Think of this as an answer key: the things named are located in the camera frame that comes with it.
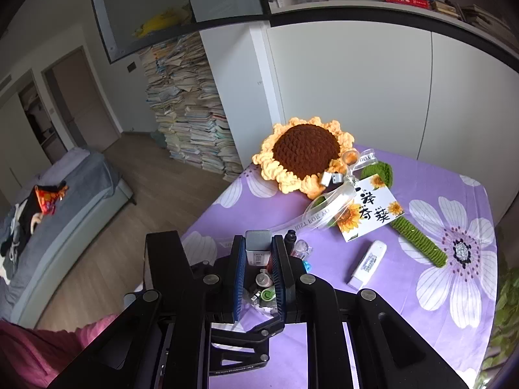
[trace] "wooden floor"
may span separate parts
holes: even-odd
[[[119,313],[123,296],[142,282],[147,233],[182,235],[229,185],[222,175],[169,158],[145,135],[123,135],[105,151],[134,191],[85,250],[47,305],[37,327],[74,330]]]

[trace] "metal screw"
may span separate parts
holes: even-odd
[[[304,275],[301,275],[299,279],[303,284],[308,285],[311,285],[316,281],[316,277],[314,277],[311,273],[305,273]]]
[[[159,298],[159,293],[152,289],[150,289],[149,291],[146,291],[144,293],[144,295],[142,296],[142,299],[148,303],[155,301],[157,298]]]
[[[210,273],[210,274],[206,275],[205,277],[203,277],[203,281],[207,285],[214,285],[219,280],[220,280],[220,278],[218,278],[218,275],[215,275],[214,273]]]
[[[363,289],[360,291],[360,296],[367,301],[373,301],[375,298],[377,298],[375,291],[372,289]]]

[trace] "pile of clothes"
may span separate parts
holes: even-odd
[[[58,185],[35,185],[29,197],[16,204],[7,214],[0,233],[0,278],[7,285],[16,272],[18,259],[36,226],[45,215],[54,213],[56,201],[64,197],[67,189],[65,182]]]

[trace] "green crochet stem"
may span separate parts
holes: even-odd
[[[361,180],[378,174],[386,186],[390,189],[393,185],[393,168],[385,162],[368,165],[362,169]],[[443,267],[447,263],[447,254],[438,248],[427,236],[417,229],[404,216],[399,216],[390,225],[398,234],[405,237],[413,246],[420,250],[435,266]]]

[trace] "tablecloth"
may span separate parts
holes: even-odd
[[[437,166],[379,150],[376,156],[393,167],[392,193],[406,217],[446,252],[447,265],[433,266],[389,226],[350,242],[333,227],[305,235],[313,247],[311,273],[355,292],[347,285],[352,271],[374,240],[386,243],[387,252],[367,287],[471,387],[489,342],[497,292],[497,247],[486,190]],[[260,168],[250,165],[182,237],[187,256],[191,263],[226,256],[235,234],[285,223],[302,214],[309,202],[298,191],[281,193],[276,182],[264,180]],[[247,330],[258,322],[257,314],[253,308],[242,309],[237,326]],[[307,387],[306,325],[287,325],[270,342],[265,368],[213,377],[211,389]]]

